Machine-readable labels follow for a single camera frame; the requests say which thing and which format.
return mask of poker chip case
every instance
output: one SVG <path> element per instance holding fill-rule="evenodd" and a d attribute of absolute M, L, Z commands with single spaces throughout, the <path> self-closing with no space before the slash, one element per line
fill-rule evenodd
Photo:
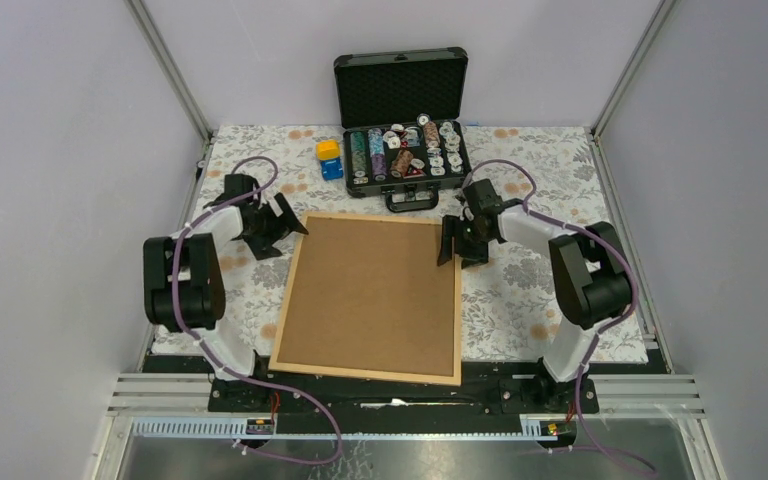
<path fill-rule="evenodd" d="M 471 170 L 461 125 L 456 121 L 460 116 L 467 62 L 466 51 L 459 47 L 343 55 L 334 61 L 340 118 L 345 129 L 343 160 L 349 195 L 356 198 L 383 195 L 387 208 L 399 213 L 434 208 L 439 200 L 439 190 L 461 186 Z M 457 144 L 458 155 L 452 155 L 454 152 L 439 145 L 441 152 L 431 159 L 439 165 L 438 157 L 442 158 L 445 169 L 442 175 L 439 167 L 434 169 L 437 175 L 432 175 L 426 130 L 417 124 L 421 114 L 429 116 L 437 129 L 444 123 L 450 123 L 456 134 L 451 138 L 456 138 L 457 142 L 448 143 L 447 148 Z M 382 179 L 381 172 L 373 175 L 373 154 L 370 150 L 371 147 L 373 152 L 380 149 L 375 147 L 376 140 L 370 145 L 369 132 L 373 129 L 387 132 L 394 124 L 406 129 L 418 127 L 419 142 L 407 148 L 404 143 L 399 148 L 388 148 L 384 142 L 387 172 Z M 364 151 L 358 152 L 356 149 L 361 136 Z M 413 174 L 421 171 L 421 176 L 397 177 L 390 174 L 391 165 L 402 150 L 409 150 L 424 164 L 422 169 L 411 170 Z M 452 162 L 458 165 L 453 167 L 450 164 L 450 156 Z M 380 169 L 380 156 L 377 159 L 375 167 Z M 365 163 L 365 176 L 353 175 L 353 161 Z M 395 194 L 404 194 L 405 201 L 394 201 Z"/>

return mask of wooden frame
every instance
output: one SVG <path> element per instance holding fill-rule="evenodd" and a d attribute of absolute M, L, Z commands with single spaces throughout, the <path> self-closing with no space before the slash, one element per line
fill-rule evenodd
<path fill-rule="evenodd" d="M 331 218 L 342 220 L 364 220 L 375 222 L 394 222 L 394 223 L 418 223 L 425 225 L 441 225 L 442 222 L 439 219 L 434 218 L 415 218 L 415 217 L 397 217 L 397 216 L 382 216 L 382 215 L 363 215 L 354 213 L 326 213 L 326 212 L 306 212 L 302 216 L 302 223 L 307 224 L 307 219 L 310 217 L 317 218 Z M 293 282 L 296 277 L 296 268 L 298 266 L 299 258 L 301 257 L 302 245 L 304 245 L 304 236 L 300 235 L 296 241 L 296 249 L 293 253 L 293 260 L 290 264 L 290 273 L 287 278 L 287 285 L 284 289 L 284 301 L 281 305 L 281 318 L 278 324 L 278 331 L 275 335 L 275 346 L 272 350 L 272 356 L 269 361 L 270 370 L 281 370 L 298 373 L 309 373 L 316 375 L 332 375 L 338 377 L 355 377 L 355 378 L 368 378 L 377 380 L 392 380 L 398 382 L 413 382 L 413 383 L 433 383 L 440 385 L 460 385 L 461 384 L 461 262 L 460 259 L 455 257 L 452 259 L 455 268 L 455 281 L 454 281 L 454 345 L 453 345 L 453 362 L 454 367 L 451 376 L 443 375 L 427 375 L 416 373 L 397 373 L 397 372 L 385 372 L 379 370 L 363 370 L 355 368 L 342 368 L 342 367 L 326 367 L 305 365 L 299 363 L 279 362 L 278 354 L 281 349 L 281 338 L 284 334 L 284 325 L 286 323 L 287 313 L 290 306 L 290 297 L 293 291 Z"/>

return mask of black case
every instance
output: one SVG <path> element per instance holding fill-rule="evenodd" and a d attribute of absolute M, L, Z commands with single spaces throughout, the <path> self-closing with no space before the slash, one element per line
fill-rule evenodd
<path fill-rule="evenodd" d="M 349 195 L 361 198 L 371 195 L 385 195 L 387 208 L 392 212 L 407 212 L 434 208 L 438 202 L 438 190 L 457 188 L 472 170 L 464 143 L 461 125 L 456 121 L 460 116 L 466 77 L 467 55 L 459 47 L 438 50 L 414 50 L 366 55 L 343 55 L 334 61 L 334 75 L 337 79 L 337 95 L 340 101 L 340 118 L 343 128 L 344 168 L 346 189 Z M 415 126 L 419 114 L 426 113 L 440 127 L 443 121 L 451 121 L 461 137 L 460 155 L 463 171 L 452 173 L 447 154 L 443 150 L 446 174 L 431 176 L 426 153 L 425 138 L 421 136 L 420 146 L 408 148 L 414 157 L 425 162 L 425 176 L 419 178 L 393 178 L 368 183 L 354 184 L 351 174 L 352 132 L 364 132 L 367 171 L 371 172 L 369 146 L 366 132 L 381 128 L 386 132 L 390 126 L 399 123 L 405 127 Z M 387 165 L 396 158 L 399 150 L 385 146 Z M 417 192 L 428 191 L 430 197 L 415 200 Z M 393 202 L 394 193 L 405 193 L 409 201 Z"/>

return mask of red wire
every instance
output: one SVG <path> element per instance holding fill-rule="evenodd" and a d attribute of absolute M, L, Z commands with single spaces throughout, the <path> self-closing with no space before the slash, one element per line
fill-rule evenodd
<path fill-rule="evenodd" d="M 272 392 L 272 395 L 269 396 L 269 405 L 271 407 L 269 419 L 273 423 L 273 428 L 275 428 L 275 414 L 278 413 L 278 407 L 281 406 L 281 396 L 278 395 L 278 392 Z"/>
<path fill-rule="evenodd" d="M 567 418 L 564 420 L 564 423 L 569 423 L 570 420 L 572 420 L 572 417 L 575 415 L 575 404 L 570 402 L 570 408 L 567 410 Z"/>

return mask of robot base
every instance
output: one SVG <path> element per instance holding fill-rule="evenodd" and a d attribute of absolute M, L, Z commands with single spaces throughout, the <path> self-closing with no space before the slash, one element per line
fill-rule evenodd
<path fill-rule="evenodd" d="M 575 411 L 575 380 L 556 382 L 541 358 L 537 374 L 532 378 L 511 378 L 499 381 L 504 413 L 554 413 L 568 415 Z M 599 399 L 593 381 L 587 374 L 581 382 L 581 413 L 598 413 Z"/>

